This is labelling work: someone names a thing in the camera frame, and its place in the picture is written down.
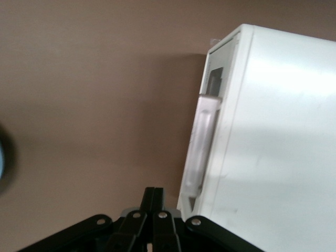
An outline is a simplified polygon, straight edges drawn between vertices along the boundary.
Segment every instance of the dark slot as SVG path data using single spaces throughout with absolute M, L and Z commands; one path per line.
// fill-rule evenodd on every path
M 206 94 L 210 96 L 218 96 L 221 89 L 223 67 L 214 69 L 209 76 Z

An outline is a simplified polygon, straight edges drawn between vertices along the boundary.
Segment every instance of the white drawer unit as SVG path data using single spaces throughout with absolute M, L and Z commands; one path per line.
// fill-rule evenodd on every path
M 266 252 L 334 252 L 336 42 L 241 25 L 213 47 L 178 200 Z

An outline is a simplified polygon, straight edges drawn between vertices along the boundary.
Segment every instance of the translucent handle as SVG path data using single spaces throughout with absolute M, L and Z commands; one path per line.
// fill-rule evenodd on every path
M 220 100 L 205 95 L 198 99 L 181 186 L 181 193 L 189 197 L 196 197 L 202 186 Z

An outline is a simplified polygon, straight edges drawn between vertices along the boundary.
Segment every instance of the beige wall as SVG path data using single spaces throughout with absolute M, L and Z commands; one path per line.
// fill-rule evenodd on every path
M 0 124 L 17 160 L 0 193 L 0 251 L 146 186 L 175 207 L 205 54 L 241 23 L 336 40 L 331 1 L 1 1 Z

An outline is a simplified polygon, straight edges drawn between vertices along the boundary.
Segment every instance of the metal screw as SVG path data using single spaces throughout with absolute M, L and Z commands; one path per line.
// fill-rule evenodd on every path
M 97 225 L 103 225 L 105 222 L 105 219 L 99 219 L 97 220 Z
M 140 218 L 141 214 L 140 213 L 135 213 L 133 214 L 133 218 Z
M 167 218 L 167 213 L 165 213 L 165 212 L 160 212 L 159 213 L 159 217 L 161 218 L 161 219 L 165 219 L 165 218 Z
M 199 226 L 202 222 L 199 219 L 192 219 L 191 224 L 194 226 Z

